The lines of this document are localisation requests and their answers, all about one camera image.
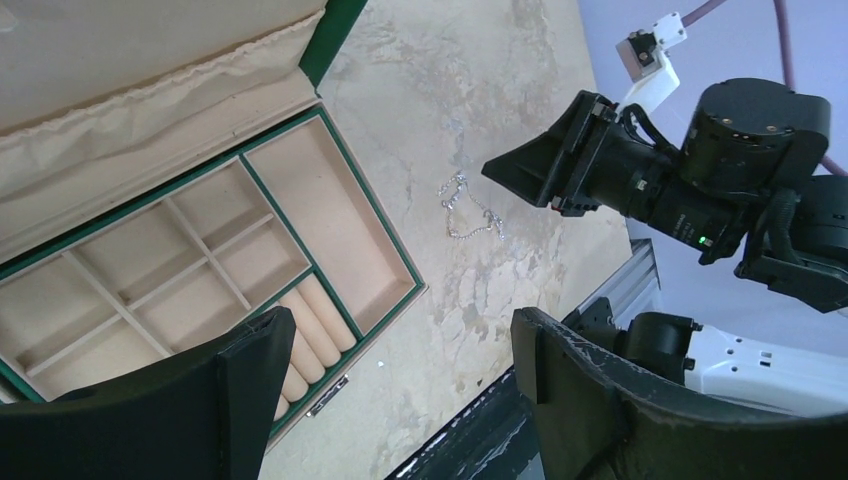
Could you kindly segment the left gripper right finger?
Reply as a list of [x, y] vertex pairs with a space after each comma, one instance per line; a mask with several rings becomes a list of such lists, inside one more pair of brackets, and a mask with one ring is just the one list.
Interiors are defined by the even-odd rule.
[[843, 479], [847, 418], [715, 399], [584, 339], [535, 307], [512, 316], [515, 378], [549, 479]]

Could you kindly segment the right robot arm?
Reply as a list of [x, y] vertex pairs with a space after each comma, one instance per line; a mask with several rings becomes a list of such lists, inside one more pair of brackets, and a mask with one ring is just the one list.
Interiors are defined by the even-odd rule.
[[[538, 208], [600, 207], [695, 249], [702, 265], [737, 257], [737, 278], [821, 313], [847, 304], [847, 180], [816, 168], [830, 105], [769, 80], [708, 87], [681, 145], [641, 103], [581, 91], [545, 132], [483, 175]], [[732, 336], [692, 319], [642, 313], [627, 327], [576, 312], [596, 345], [698, 393], [793, 416], [847, 410], [844, 359]]]

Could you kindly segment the green jewelry box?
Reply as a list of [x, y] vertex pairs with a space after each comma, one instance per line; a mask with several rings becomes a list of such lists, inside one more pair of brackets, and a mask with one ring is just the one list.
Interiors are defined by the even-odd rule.
[[273, 307], [277, 444], [425, 289], [318, 84], [361, 1], [1, 139], [3, 402], [52, 401]]

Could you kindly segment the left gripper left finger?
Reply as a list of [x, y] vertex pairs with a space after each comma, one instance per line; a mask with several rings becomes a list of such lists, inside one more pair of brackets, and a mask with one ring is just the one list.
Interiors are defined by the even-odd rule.
[[5, 479], [255, 479], [296, 324], [275, 307], [167, 359], [1, 409]]

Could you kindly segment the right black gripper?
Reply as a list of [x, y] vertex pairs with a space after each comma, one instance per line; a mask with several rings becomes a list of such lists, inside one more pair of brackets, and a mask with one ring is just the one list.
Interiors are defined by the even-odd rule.
[[683, 203], [671, 148], [639, 141], [605, 97], [580, 91], [534, 139], [484, 163], [482, 175], [528, 204], [579, 217], [603, 205], [642, 222], [668, 222]]

